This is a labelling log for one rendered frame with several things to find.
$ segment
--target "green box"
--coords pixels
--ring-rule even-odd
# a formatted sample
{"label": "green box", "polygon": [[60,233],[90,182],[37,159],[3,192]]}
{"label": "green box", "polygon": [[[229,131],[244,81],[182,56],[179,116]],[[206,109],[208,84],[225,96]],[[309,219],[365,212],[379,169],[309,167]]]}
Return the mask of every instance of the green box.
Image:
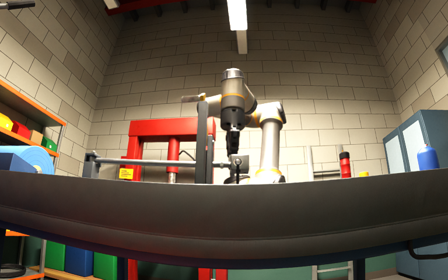
{"label": "green box", "polygon": [[117,257],[94,252],[93,277],[103,280],[117,280]]}
{"label": "green box", "polygon": [[53,152],[56,152],[58,150],[58,145],[56,145],[53,140],[48,139],[47,137],[42,137],[42,143],[41,146],[44,146],[45,148],[52,150]]}
{"label": "green box", "polygon": [[64,271],[65,245],[47,241],[47,249],[45,251],[45,267],[53,270]]}

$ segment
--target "blue cabinet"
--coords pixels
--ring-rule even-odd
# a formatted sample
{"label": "blue cabinet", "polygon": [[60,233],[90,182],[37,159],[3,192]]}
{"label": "blue cabinet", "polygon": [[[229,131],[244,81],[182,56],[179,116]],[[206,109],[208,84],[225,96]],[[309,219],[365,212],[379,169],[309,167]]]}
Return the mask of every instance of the blue cabinet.
{"label": "blue cabinet", "polygon": [[[425,145],[437,151],[441,168],[448,167],[448,111],[420,110],[384,137],[389,173],[418,171],[417,153]],[[448,252],[442,243],[414,250],[416,254]],[[418,261],[408,251],[396,254],[397,271],[423,280],[448,280],[448,258]]]}

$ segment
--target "ceiling light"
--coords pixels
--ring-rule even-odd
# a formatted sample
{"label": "ceiling light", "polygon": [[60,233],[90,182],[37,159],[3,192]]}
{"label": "ceiling light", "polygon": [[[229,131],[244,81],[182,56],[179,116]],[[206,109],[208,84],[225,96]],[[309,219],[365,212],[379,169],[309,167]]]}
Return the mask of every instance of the ceiling light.
{"label": "ceiling light", "polygon": [[247,30],[246,0],[227,0],[231,30]]}
{"label": "ceiling light", "polygon": [[118,0],[104,0],[104,3],[109,10],[118,8],[120,6],[120,2]]}

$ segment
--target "wooden shelf board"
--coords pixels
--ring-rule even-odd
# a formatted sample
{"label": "wooden shelf board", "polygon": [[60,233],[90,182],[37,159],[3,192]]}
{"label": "wooden shelf board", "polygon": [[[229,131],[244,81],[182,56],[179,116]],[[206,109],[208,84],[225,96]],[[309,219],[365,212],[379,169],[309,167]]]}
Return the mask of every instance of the wooden shelf board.
{"label": "wooden shelf board", "polygon": [[29,236],[29,235],[19,233],[19,232],[12,232],[9,229],[7,229],[5,236]]}
{"label": "wooden shelf board", "polygon": [[[39,271],[39,266],[30,267],[31,270]],[[65,271],[59,271],[51,268],[45,267],[45,276],[51,277],[58,280],[101,280],[100,278],[95,278],[93,276],[82,277],[75,274],[71,274]]]}
{"label": "wooden shelf board", "polygon": [[45,127],[67,124],[0,79],[0,102]]}
{"label": "wooden shelf board", "polygon": [[[26,139],[25,137],[15,134],[14,132],[9,131],[2,127],[0,127],[0,141],[10,145],[30,145],[30,146],[42,147],[41,145],[34,143],[30,139]],[[44,150],[47,151],[51,156],[55,156],[57,158],[59,157],[58,153],[53,152],[52,150],[47,149],[45,147],[42,148],[44,148]]]}
{"label": "wooden shelf board", "polygon": [[[13,272],[13,271],[17,271],[14,269],[2,269],[2,272]],[[26,272],[23,276],[20,277],[15,277],[15,278],[3,278],[4,280],[10,280],[10,279],[14,279],[14,280],[32,280],[32,279],[37,279],[37,278],[42,278],[44,276],[43,273],[39,273],[39,270],[37,270],[37,272],[33,269],[27,268]]]}

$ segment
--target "horizontal metal bar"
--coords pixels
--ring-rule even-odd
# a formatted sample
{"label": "horizontal metal bar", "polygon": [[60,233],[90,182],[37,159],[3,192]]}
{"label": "horizontal metal bar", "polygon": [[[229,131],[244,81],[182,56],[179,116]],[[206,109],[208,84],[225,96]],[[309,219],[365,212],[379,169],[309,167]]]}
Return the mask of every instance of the horizontal metal bar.
{"label": "horizontal metal bar", "polygon": [[319,170],[314,171],[314,173],[331,173],[331,172],[337,172],[340,173],[341,171],[339,169],[330,169],[330,170]]}
{"label": "horizontal metal bar", "polygon": [[321,273],[321,272],[330,272],[330,271],[338,271],[338,270],[349,270],[351,267],[337,267],[337,268],[329,268],[329,269],[321,269],[318,270],[317,273]]}
{"label": "horizontal metal bar", "polygon": [[[141,165],[141,166],[174,166],[174,167],[195,167],[195,161],[182,160],[143,160],[143,159],[106,159],[95,158],[96,163],[105,163],[110,165]],[[229,168],[230,162],[213,162],[213,167]]]}

